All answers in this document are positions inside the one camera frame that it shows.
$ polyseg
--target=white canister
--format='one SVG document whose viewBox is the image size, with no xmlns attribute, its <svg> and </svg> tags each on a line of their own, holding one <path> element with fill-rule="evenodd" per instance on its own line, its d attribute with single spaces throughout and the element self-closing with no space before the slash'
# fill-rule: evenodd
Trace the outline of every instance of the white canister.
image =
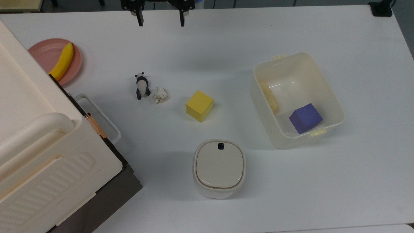
<svg viewBox="0 0 414 233">
<path fill-rule="evenodd" d="M 193 177 L 202 195 L 214 199 L 229 197 L 240 189 L 246 177 L 243 150 L 231 141 L 203 142 L 194 155 Z"/>
</svg>

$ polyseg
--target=white plastic basket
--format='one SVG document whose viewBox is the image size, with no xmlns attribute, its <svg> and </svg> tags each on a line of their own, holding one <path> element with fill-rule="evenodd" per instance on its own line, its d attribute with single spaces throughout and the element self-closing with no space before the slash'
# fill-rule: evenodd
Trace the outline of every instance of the white plastic basket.
<svg viewBox="0 0 414 233">
<path fill-rule="evenodd" d="M 255 66 L 253 75 L 250 95 L 276 148 L 288 149 L 312 140 L 344 121 L 344 110 L 309 54 L 279 56 Z M 266 101 L 260 81 L 269 86 L 279 104 L 275 115 Z M 309 103 L 314 105 L 323 120 L 310 131 L 298 134 L 289 117 L 294 110 Z"/>
</svg>

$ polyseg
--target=white lid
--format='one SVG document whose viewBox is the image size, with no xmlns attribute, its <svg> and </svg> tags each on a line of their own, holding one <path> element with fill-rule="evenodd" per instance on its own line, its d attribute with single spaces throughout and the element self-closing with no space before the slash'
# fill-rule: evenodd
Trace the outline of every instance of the white lid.
<svg viewBox="0 0 414 233">
<path fill-rule="evenodd" d="M 197 151 L 195 174 L 203 185 L 231 188 L 240 182 L 245 172 L 244 156 L 235 143 L 212 140 L 202 144 Z"/>
</svg>

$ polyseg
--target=banana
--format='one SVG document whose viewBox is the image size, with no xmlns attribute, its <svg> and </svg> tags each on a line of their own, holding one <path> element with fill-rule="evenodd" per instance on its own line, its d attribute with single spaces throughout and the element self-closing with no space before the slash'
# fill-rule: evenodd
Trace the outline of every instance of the banana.
<svg viewBox="0 0 414 233">
<path fill-rule="evenodd" d="M 70 66 L 70 62 L 72 61 L 73 57 L 73 45 L 72 43 L 68 43 L 62 50 L 60 54 L 58 63 L 56 63 L 55 67 L 49 72 L 49 75 L 52 75 L 56 81 L 59 81 L 61 77 L 66 73 L 67 69 Z"/>
</svg>

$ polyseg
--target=purple sponge block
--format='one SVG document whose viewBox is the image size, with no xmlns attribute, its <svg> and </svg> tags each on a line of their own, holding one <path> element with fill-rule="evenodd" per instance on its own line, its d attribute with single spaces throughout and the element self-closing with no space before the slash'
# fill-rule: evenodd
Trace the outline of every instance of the purple sponge block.
<svg viewBox="0 0 414 233">
<path fill-rule="evenodd" d="M 322 121 L 322 117 L 312 104 L 296 109 L 289 119 L 299 134 L 315 128 Z"/>
</svg>

